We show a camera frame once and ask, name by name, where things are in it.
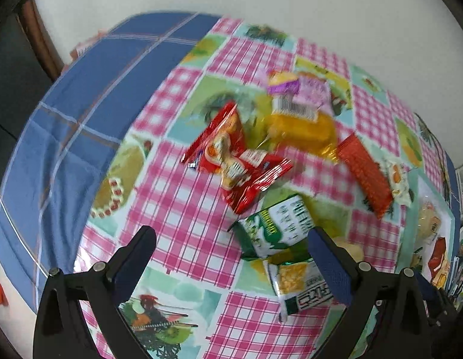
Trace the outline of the purple pink snack packet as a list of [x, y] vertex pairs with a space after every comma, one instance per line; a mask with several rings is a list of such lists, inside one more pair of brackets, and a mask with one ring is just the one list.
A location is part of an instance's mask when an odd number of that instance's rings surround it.
[[328, 82], [309, 72], [270, 71], [267, 74], [267, 93], [284, 96], [301, 105], [330, 113], [331, 90]]

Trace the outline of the round cream bun in wrapper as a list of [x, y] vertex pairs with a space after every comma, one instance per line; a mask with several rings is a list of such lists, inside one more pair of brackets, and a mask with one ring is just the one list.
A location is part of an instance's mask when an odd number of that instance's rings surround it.
[[337, 247], [345, 249], [357, 263], [365, 260], [365, 254], [361, 246], [353, 244], [343, 237], [333, 238], [333, 241]]

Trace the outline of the pink checkered picture tablecloth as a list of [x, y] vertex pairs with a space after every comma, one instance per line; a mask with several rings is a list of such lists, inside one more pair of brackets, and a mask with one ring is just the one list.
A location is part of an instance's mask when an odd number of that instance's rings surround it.
[[309, 358], [343, 312], [306, 255], [323, 227], [377, 270], [447, 280], [447, 157], [362, 68], [240, 19], [137, 16], [103, 38], [186, 55], [131, 124], [75, 269], [143, 225], [157, 244], [119, 305], [152, 358]]

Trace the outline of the pale green illustrated snack packet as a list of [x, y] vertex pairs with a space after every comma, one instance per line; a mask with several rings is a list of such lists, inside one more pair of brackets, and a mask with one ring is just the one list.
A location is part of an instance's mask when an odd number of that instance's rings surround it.
[[385, 169], [394, 202], [410, 208], [412, 198], [404, 165], [397, 160], [385, 159]]

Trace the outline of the blue plaid cloth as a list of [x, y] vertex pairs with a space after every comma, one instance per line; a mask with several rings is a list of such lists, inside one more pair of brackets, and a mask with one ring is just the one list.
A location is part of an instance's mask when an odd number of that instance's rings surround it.
[[37, 104], [0, 188], [0, 263], [31, 310], [51, 268], [72, 272], [92, 202], [129, 127], [217, 21], [182, 11], [132, 16]]

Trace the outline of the small red candy packet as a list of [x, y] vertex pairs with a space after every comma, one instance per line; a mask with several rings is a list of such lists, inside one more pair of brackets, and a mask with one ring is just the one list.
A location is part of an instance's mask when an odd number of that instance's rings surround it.
[[447, 251], [446, 238], [439, 237], [434, 244], [433, 253], [428, 261], [428, 268], [431, 276], [435, 276], [441, 269]]

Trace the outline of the red cartoon snack packet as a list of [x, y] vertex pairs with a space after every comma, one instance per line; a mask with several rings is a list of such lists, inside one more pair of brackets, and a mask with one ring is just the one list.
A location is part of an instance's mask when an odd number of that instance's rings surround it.
[[181, 163], [218, 174], [222, 197], [237, 215], [252, 207], [261, 192], [293, 168], [292, 161], [281, 155], [247, 148], [238, 105], [232, 101], [188, 147]]

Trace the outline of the brown wooden door frame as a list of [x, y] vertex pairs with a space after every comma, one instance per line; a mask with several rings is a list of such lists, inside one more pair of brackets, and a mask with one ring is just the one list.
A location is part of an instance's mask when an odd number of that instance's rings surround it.
[[41, 68], [54, 82], [65, 64], [45, 28], [35, 0], [22, 0], [18, 8], [19, 22]]

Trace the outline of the yellow cake clear wrapper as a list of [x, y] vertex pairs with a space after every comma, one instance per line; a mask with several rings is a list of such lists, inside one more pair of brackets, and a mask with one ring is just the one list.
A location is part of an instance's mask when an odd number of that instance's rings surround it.
[[265, 127], [267, 138], [276, 147], [293, 147], [326, 160], [337, 160], [334, 119], [312, 105], [297, 103], [289, 96], [274, 96]]

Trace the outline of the green white biscuit packet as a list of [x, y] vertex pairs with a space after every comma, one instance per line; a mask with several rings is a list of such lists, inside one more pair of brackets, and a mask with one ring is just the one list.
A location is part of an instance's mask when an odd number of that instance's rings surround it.
[[237, 220], [233, 232], [243, 259], [268, 258], [297, 246], [315, 226], [304, 200], [293, 194], [274, 205]]

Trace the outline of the beige orange cake roll packet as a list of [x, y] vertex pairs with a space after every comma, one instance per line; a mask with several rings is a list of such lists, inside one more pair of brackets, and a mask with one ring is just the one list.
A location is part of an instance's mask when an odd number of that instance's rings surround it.
[[424, 201], [418, 214], [415, 249], [430, 246], [436, 239], [440, 227], [441, 217], [437, 208], [430, 201]]

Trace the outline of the white tray with teal rim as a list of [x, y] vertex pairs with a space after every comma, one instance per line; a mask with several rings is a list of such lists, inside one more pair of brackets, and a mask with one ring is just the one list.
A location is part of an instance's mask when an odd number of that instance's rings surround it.
[[412, 203], [394, 271], [410, 267], [437, 288], [445, 288], [453, 261], [455, 218], [444, 198], [420, 169], [407, 174]]

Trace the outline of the red dotted wafer packet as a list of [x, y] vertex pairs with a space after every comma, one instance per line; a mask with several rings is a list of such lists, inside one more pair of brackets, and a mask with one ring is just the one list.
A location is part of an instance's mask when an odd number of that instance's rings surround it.
[[393, 197], [387, 178], [368, 153], [356, 134], [350, 134], [336, 149], [338, 158], [363, 191], [375, 216], [381, 220], [392, 204]]

